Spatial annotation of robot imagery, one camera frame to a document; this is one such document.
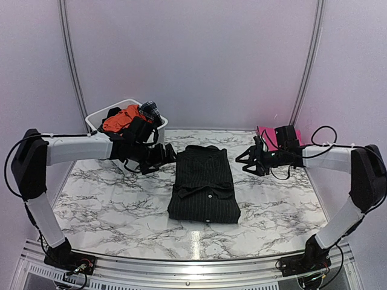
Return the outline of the magenta pink trousers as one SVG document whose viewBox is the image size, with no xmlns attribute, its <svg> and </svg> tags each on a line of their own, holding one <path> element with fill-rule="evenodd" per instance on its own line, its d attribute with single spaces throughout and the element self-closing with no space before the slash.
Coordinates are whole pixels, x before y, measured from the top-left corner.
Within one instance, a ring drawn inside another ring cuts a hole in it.
<svg viewBox="0 0 387 290">
<path fill-rule="evenodd" d="M 276 142 L 275 128 L 258 126 L 256 128 L 256 134 L 262 138 L 268 151 L 276 151 L 279 149 Z"/>
</svg>

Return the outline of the black striped garment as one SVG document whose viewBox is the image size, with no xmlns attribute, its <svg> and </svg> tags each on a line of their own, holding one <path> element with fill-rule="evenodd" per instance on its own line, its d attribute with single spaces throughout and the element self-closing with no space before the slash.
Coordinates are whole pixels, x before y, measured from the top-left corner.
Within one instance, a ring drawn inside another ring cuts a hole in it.
<svg viewBox="0 0 387 290">
<path fill-rule="evenodd" d="M 236 224 L 241 216 L 226 149 L 190 145 L 177 154 L 169 218 Z"/>
</svg>

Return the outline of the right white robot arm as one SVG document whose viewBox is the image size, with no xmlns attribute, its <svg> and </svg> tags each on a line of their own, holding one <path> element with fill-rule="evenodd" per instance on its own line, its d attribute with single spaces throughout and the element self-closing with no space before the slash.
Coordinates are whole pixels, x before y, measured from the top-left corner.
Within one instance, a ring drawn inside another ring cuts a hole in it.
<svg viewBox="0 0 387 290">
<path fill-rule="evenodd" d="M 315 269 L 327 252 L 356 230 L 366 215 L 386 198 L 386 166 L 375 145 L 302 145 L 296 137 L 278 139 L 275 143 L 263 137 L 255 137 L 254 141 L 254 145 L 236 157 L 245 172 L 265 176 L 271 169 L 291 166 L 348 176 L 349 193 L 345 203 L 305 244 L 299 264 L 306 271 Z"/>
</svg>

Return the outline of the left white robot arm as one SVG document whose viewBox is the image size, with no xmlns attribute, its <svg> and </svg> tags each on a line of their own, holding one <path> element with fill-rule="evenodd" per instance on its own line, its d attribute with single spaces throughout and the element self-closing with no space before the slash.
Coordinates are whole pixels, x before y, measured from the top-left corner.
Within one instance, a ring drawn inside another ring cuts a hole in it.
<svg viewBox="0 0 387 290">
<path fill-rule="evenodd" d="M 119 160 L 123 164 L 134 161 L 140 173 L 146 175 L 175 162 L 171 144 L 160 144 L 157 137 L 148 143 L 148 136 L 97 130 L 88 134 L 42 134 L 29 129 L 10 149 L 4 171 L 12 172 L 18 187 L 12 193 L 23 200 L 31 223 L 45 238 L 49 259 L 64 269 L 72 268 L 77 261 L 47 198 L 47 167 L 78 160 Z"/>
</svg>

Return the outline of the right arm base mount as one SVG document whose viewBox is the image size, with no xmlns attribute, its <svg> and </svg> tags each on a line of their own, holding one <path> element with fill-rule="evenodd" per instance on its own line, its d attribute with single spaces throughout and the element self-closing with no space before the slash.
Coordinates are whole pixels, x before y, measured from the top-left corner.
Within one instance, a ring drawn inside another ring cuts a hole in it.
<svg viewBox="0 0 387 290">
<path fill-rule="evenodd" d="M 275 264 L 276 269 L 282 273 L 283 277 L 328 269 L 330 266 L 331 260 L 328 255 L 323 255 L 317 259 L 310 259 L 305 254 L 281 257 Z"/>
</svg>

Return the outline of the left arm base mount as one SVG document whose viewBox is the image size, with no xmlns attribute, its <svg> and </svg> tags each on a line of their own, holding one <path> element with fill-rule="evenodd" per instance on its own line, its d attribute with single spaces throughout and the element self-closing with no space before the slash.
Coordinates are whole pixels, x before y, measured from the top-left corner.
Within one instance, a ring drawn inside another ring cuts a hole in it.
<svg viewBox="0 0 387 290">
<path fill-rule="evenodd" d="M 44 258 L 44 264 L 63 269 L 67 275 L 86 274 L 88 276 L 93 274 L 96 265 L 96 256 L 74 251 L 70 251 L 69 255 L 61 259 L 62 263 L 59 263 L 59 258 L 54 257 L 52 250 L 49 250 Z"/>
</svg>

